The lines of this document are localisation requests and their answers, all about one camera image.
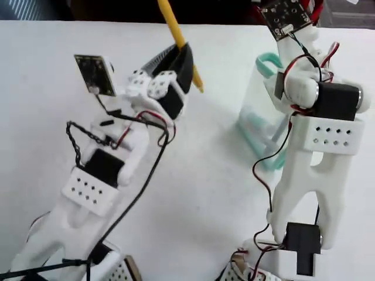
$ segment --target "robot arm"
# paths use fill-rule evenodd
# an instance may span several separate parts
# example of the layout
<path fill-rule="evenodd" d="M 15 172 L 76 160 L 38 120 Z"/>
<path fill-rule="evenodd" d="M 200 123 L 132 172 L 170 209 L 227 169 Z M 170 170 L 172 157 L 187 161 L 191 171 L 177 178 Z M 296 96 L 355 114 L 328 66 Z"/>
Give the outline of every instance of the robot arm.
<path fill-rule="evenodd" d="M 286 162 L 272 198 L 272 211 L 267 213 L 280 245 L 273 253 L 271 271 L 286 280 L 325 280 L 321 250 L 330 249 L 336 239 L 346 176 L 364 129 L 356 115 L 369 108 L 371 96 L 364 86 L 333 76 L 326 57 L 314 46 L 318 38 L 315 27 L 296 25 L 298 20 L 287 16 L 279 20 L 280 13 L 290 14 L 288 9 L 294 9 L 296 2 L 279 1 L 262 10 L 285 67 L 267 79 L 265 87 L 277 110 L 285 114 L 298 111 L 291 117 Z M 301 18 L 306 19 L 303 11 Z M 311 166 L 314 152 L 322 152 L 323 159 Z M 308 192 L 315 192 L 318 198 L 316 224 L 289 222 L 292 210 Z"/>
<path fill-rule="evenodd" d="M 90 136 L 90 143 L 81 159 L 78 158 L 77 167 L 73 168 L 62 188 L 55 208 L 43 218 L 40 227 L 13 260 L 12 272 L 43 266 L 61 247 L 64 248 L 65 259 L 90 260 L 96 247 L 102 246 L 104 238 L 139 198 L 137 196 L 108 228 L 123 197 L 123 189 L 131 182 L 146 153 L 149 143 L 147 125 L 156 124 L 164 129 L 163 151 L 168 141 L 166 127 L 174 126 L 174 120 L 186 105 L 186 94 L 193 77 L 193 57 L 188 44 L 181 50 L 173 45 L 135 70 L 126 87 L 120 87 L 115 82 L 114 69 L 107 59 L 100 56 L 75 57 L 88 90 L 95 95 L 109 95 L 110 98 L 105 106 L 101 103 L 105 112 L 92 122 L 90 132 L 80 129 Z M 117 158 L 111 149 L 105 150 L 107 144 L 112 149 L 126 150 L 126 159 Z M 79 281 L 85 271 L 86 265 L 64 268 L 55 280 Z M 10 280 L 22 278 L 18 275 Z"/>

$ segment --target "yellow pencil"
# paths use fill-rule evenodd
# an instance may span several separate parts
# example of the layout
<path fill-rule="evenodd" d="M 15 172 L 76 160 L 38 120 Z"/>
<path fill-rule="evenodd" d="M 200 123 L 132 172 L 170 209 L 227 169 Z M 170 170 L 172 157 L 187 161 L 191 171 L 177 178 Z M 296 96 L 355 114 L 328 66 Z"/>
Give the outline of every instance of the yellow pencil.
<path fill-rule="evenodd" d="M 181 49 L 185 45 L 185 39 L 182 36 L 181 29 L 176 20 L 175 14 L 169 4 L 168 0 L 158 0 L 160 11 L 162 12 L 166 24 L 171 30 L 172 36 L 175 39 L 176 45 Z M 200 92 L 203 92 L 203 82 L 199 76 L 196 66 L 193 66 L 193 83 L 199 89 Z"/>

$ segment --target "white table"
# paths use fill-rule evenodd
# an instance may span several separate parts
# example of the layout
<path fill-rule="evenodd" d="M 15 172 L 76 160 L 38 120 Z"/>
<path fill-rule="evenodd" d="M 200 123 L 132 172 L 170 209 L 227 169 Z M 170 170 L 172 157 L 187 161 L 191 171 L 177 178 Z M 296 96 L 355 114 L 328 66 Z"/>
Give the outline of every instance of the white table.
<path fill-rule="evenodd" d="M 265 224 L 267 195 L 250 174 L 251 152 L 233 126 L 258 54 L 276 51 L 265 27 L 183 26 L 205 93 L 193 88 L 188 111 L 143 198 L 110 240 L 134 256 L 144 280 L 213 280 L 231 252 Z M 165 25 L 88 22 L 0 23 L 0 271 L 21 249 L 31 221 L 54 206 L 74 165 L 65 134 L 69 119 L 88 127 L 100 112 L 87 93 L 76 53 L 110 56 L 125 78 L 172 43 Z M 337 74 L 375 79 L 375 32 L 322 29 L 319 44 L 335 55 Z M 374 111 L 347 182 L 346 209 L 331 280 L 371 279 L 374 263 Z M 75 133 L 81 146 L 87 139 Z M 152 144 L 126 206 L 158 152 Z M 275 183 L 278 176 L 268 179 Z M 293 219 L 313 221 L 316 201 Z"/>

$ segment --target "plastic container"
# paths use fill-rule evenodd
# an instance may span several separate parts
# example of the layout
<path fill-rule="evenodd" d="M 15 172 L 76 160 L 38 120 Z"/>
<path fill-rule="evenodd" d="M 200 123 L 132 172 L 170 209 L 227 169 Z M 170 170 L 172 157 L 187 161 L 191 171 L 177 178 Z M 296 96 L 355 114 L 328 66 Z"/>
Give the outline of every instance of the plastic container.
<path fill-rule="evenodd" d="M 265 53 L 258 56 L 247 87 L 237 127 L 256 160 L 274 154 L 285 139 L 289 117 L 277 111 L 265 89 L 263 81 L 281 68 L 278 56 Z M 281 169 L 285 163 L 285 148 L 276 156 L 261 162 L 268 171 Z"/>

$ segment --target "dark background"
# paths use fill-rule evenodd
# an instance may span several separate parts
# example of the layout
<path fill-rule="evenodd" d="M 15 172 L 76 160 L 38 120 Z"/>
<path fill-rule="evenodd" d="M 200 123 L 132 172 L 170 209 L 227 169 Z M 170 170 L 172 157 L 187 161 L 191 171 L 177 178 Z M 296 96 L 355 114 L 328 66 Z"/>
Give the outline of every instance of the dark background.
<path fill-rule="evenodd" d="M 256 25 L 251 0 L 169 0 L 180 23 Z M 272 0 L 262 0 L 266 5 Z M 324 0 L 319 26 L 375 29 L 375 0 Z M 164 22 L 157 0 L 0 0 L 0 19 Z"/>

